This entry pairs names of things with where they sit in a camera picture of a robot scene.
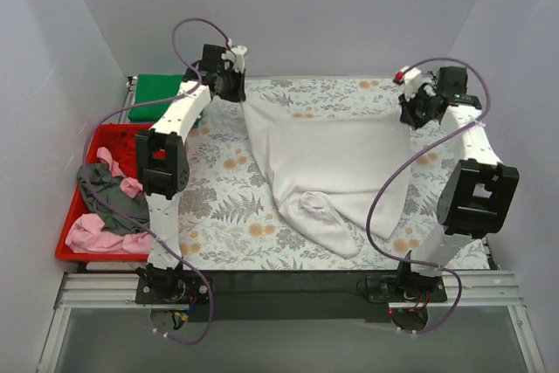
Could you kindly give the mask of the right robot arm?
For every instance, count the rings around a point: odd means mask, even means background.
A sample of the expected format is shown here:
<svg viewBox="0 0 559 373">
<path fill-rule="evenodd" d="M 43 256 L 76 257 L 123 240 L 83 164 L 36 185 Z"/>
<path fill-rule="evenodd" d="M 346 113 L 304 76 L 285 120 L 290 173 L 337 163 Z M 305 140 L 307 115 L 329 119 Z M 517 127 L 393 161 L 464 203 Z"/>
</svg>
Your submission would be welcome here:
<svg viewBox="0 0 559 373">
<path fill-rule="evenodd" d="M 500 231 L 520 174 L 494 153 L 479 120 L 481 102 L 467 92 L 464 67 L 442 67 L 429 82 L 419 69 L 405 66 L 395 81 L 404 88 L 398 98 L 401 122 L 419 129 L 437 121 L 447 134 L 456 134 L 457 163 L 438 199 L 438 222 L 397 268 L 396 292 L 412 301 L 437 287 L 442 267 L 462 248 Z"/>
</svg>

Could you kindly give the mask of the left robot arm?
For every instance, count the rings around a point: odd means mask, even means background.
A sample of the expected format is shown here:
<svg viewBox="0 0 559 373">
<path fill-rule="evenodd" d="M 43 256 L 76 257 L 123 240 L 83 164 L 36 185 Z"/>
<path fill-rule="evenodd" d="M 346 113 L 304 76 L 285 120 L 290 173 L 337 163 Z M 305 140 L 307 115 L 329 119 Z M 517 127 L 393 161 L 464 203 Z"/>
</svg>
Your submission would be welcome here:
<svg viewBox="0 0 559 373">
<path fill-rule="evenodd" d="M 136 167 L 149 210 L 149 229 L 157 235 L 141 276 L 168 303 L 185 295 L 178 239 L 178 205 L 187 186 L 190 166 L 185 141 L 214 97 L 246 100 L 243 45 L 205 45 L 202 58 L 187 70 L 162 117 L 135 138 Z"/>
</svg>

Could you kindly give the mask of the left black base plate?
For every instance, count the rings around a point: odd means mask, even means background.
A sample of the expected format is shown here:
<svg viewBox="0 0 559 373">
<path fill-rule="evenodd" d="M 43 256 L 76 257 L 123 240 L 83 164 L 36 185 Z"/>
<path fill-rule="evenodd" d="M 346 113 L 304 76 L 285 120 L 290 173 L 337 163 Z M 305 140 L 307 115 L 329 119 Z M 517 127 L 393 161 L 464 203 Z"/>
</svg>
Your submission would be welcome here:
<svg viewBox="0 0 559 373">
<path fill-rule="evenodd" d="M 183 276 L 172 280 L 147 280 L 140 278 L 136 288 L 137 304 L 209 303 L 209 287 L 198 277 Z"/>
</svg>

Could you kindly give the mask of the pink t shirt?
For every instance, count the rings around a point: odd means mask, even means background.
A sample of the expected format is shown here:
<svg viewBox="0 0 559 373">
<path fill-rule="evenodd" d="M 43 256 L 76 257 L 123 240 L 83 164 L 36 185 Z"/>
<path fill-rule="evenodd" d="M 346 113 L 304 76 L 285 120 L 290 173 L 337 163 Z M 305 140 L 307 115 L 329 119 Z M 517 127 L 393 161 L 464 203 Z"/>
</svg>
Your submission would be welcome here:
<svg viewBox="0 0 559 373">
<path fill-rule="evenodd" d="M 143 189 L 133 177 L 125 176 L 111 152 L 97 149 L 96 156 L 101 164 L 108 166 L 109 173 L 117 178 L 118 192 L 129 198 L 143 198 Z M 103 229 L 104 223 L 96 213 L 86 213 L 77 218 L 66 234 L 64 244 L 74 253 L 87 254 L 148 254 L 152 238 L 147 232 L 119 235 Z"/>
</svg>

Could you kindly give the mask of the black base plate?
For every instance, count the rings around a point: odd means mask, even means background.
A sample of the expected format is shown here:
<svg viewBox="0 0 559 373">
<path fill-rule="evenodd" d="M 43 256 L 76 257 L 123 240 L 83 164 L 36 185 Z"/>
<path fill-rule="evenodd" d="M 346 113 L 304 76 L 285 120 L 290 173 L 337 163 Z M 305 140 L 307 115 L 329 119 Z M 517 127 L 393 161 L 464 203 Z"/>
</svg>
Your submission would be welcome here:
<svg viewBox="0 0 559 373">
<path fill-rule="evenodd" d="M 172 280 L 147 280 L 140 278 L 136 288 L 137 304 L 209 303 L 209 287 L 198 277 L 183 276 Z"/>
<path fill-rule="evenodd" d="M 429 302 L 442 303 L 447 301 L 444 282 L 441 277 L 430 279 L 430 284 L 418 285 L 416 283 L 405 285 L 396 276 L 381 275 L 369 276 L 365 280 L 366 298 L 371 303 L 418 303 L 429 298 Z"/>
</svg>

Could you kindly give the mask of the white t shirt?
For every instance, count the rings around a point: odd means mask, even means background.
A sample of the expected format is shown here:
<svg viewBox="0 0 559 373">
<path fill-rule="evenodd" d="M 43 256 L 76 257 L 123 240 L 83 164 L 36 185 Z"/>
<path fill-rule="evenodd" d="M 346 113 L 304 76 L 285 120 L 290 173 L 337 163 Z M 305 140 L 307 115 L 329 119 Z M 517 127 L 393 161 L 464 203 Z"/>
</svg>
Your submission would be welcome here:
<svg viewBox="0 0 559 373">
<path fill-rule="evenodd" d="M 254 161 L 284 220 L 345 259 L 358 246 L 348 222 L 387 239 L 403 214 L 410 182 L 410 130 L 396 112 L 381 116 L 297 117 L 277 104 L 242 105 Z"/>
</svg>

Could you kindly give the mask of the aluminium rail frame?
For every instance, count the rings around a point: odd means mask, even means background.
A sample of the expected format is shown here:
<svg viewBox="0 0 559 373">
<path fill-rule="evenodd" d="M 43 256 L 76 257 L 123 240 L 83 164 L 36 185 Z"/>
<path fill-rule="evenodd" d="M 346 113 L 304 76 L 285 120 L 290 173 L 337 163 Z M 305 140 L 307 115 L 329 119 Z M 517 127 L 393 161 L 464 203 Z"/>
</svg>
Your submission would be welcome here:
<svg viewBox="0 0 559 373">
<path fill-rule="evenodd" d="M 527 315 L 525 300 L 509 271 L 459 270 L 463 292 L 459 304 L 463 307 L 506 307 L 514 324 L 521 353 L 530 372 L 545 370 Z M 70 273 L 65 274 L 55 301 L 52 324 L 66 321 L 72 308 L 153 308 L 165 304 L 138 303 L 137 294 L 146 289 L 132 273 Z"/>
</svg>

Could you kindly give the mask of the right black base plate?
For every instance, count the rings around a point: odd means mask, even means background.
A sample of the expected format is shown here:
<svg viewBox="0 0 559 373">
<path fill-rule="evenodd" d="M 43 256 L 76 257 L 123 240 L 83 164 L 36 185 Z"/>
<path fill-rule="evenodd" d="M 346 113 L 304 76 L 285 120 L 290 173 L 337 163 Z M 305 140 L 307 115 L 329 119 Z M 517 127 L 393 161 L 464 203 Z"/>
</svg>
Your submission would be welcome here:
<svg viewBox="0 0 559 373">
<path fill-rule="evenodd" d="M 369 276 L 365 280 L 366 298 L 371 303 L 418 303 L 429 298 L 429 302 L 442 303 L 447 301 L 444 282 L 441 277 L 430 279 L 430 284 L 418 285 L 416 283 L 405 285 L 396 276 L 381 275 Z"/>
</svg>

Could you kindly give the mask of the red t shirt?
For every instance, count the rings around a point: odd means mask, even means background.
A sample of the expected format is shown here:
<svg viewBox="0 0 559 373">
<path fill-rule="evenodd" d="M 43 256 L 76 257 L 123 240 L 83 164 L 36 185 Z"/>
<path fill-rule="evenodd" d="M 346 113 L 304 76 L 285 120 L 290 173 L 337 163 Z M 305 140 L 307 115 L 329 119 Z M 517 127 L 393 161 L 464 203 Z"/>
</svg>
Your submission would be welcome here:
<svg viewBox="0 0 559 373">
<path fill-rule="evenodd" d="M 135 137 L 142 130 L 151 128 L 150 124 L 106 124 L 101 131 L 102 145 L 119 163 L 126 176 L 136 178 Z"/>
</svg>

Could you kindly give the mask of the floral table cloth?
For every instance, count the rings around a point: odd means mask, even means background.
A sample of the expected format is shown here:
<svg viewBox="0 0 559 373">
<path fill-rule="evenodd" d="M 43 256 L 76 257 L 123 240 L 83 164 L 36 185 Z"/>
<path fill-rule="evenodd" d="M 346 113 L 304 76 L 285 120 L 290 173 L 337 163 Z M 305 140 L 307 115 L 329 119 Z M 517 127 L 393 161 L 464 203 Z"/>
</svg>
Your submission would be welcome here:
<svg viewBox="0 0 559 373">
<path fill-rule="evenodd" d="M 260 97 L 288 116 L 336 117 L 386 114 L 397 107 L 389 79 L 249 79 L 247 98 Z M 215 99 L 187 140 L 190 180 L 179 204 L 183 256 L 203 270 L 373 270 L 397 262 L 376 252 L 352 223 L 359 253 L 344 259 L 293 231 L 281 218 L 269 185 L 252 159 L 241 107 Z M 418 158 L 403 215 L 385 251 L 404 256 L 435 225 L 438 195 L 455 166 L 446 144 Z"/>
</svg>

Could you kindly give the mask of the grey t shirt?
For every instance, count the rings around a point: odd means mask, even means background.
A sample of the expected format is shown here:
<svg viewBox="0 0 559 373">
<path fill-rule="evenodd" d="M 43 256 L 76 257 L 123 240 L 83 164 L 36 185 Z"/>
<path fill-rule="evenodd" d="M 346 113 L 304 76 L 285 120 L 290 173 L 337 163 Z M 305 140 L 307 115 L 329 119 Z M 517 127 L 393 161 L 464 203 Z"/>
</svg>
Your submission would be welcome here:
<svg viewBox="0 0 559 373">
<path fill-rule="evenodd" d="M 114 175 L 108 163 L 82 165 L 77 182 L 86 207 L 100 217 L 103 231 L 120 236 L 149 227 L 149 211 L 141 185 L 134 178 Z"/>
</svg>

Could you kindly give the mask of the folded green t shirt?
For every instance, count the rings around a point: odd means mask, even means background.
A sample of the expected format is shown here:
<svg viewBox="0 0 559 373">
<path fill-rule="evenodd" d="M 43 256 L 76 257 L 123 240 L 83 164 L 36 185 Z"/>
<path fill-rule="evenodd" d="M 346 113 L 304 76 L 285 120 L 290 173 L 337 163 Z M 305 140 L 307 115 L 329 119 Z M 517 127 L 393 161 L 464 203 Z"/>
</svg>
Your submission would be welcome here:
<svg viewBox="0 0 559 373">
<path fill-rule="evenodd" d="M 182 82 L 181 74 L 139 74 L 135 89 L 134 104 L 163 100 L 176 96 Z M 168 109 L 169 103 L 158 103 L 131 109 L 128 117 L 137 120 L 158 121 Z"/>
</svg>

